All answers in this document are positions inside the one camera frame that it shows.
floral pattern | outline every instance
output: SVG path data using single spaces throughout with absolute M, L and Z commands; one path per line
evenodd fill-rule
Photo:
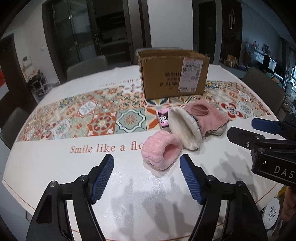
M 141 82 L 136 80 L 134 83 L 67 97 L 37 108 L 28 118 L 17 141 L 158 130 L 160 125 L 156 110 L 183 107 L 201 98 L 225 111 L 230 120 L 269 115 L 263 104 L 239 83 L 207 81 L 202 95 L 146 100 Z

cardboard box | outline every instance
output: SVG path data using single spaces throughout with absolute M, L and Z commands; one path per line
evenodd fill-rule
M 145 50 L 137 56 L 146 99 L 203 94 L 209 57 L 177 49 Z

chair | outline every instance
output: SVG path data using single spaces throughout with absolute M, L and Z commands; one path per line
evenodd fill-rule
M 108 70 L 108 62 L 106 56 L 101 55 L 69 67 L 67 69 L 67 81 L 105 70 Z
M 137 53 L 140 51 L 145 51 L 145 50 L 155 50 L 155 49 L 182 49 L 182 48 L 178 48 L 178 47 L 154 47 L 154 48 L 142 48 L 142 49 L 136 49 L 135 52 L 135 58 L 133 60 L 133 64 L 137 65 L 138 64 L 138 57 L 137 57 Z
M 27 112 L 17 107 L 5 122 L 0 132 L 0 138 L 10 150 L 28 117 L 29 114 Z
M 277 115 L 285 99 L 284 91 L 266 74 L 252 67 L 243 77 L 247 84 Z

pink fluffy slipper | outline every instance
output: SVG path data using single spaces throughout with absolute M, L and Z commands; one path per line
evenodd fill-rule
M 142 157 L 159 170 L 167 169 L 178 157 L 182 141 L 167 131 L 158 131 L 148 137 L 142 147 Z

metal bolt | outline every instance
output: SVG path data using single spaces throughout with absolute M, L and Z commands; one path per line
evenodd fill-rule
M 243 181 L 238 181 L 237 184 L 238 184 L 240 187 L 243 187 L 243 186 L 244 186 L 244 182 L 243 182 Z
M 258 151 L 261 152 L 261 153 L 264 153 L 265 152 L 265 149 L 259 148 Z
M 49 186 L 50 186 L 51 188 L 53 188 L 56 184 L 57 184 L 56 181 L 52 181 L 52 182 L 49 183 Z
M 207 179 L 211 182 L 211 181 L 215 180 L 215 177 L 212 175 L 208 175 Z
M 82 175 L 79 177 L 79 181 L 83 182 L 87 179 L 87 175 Z

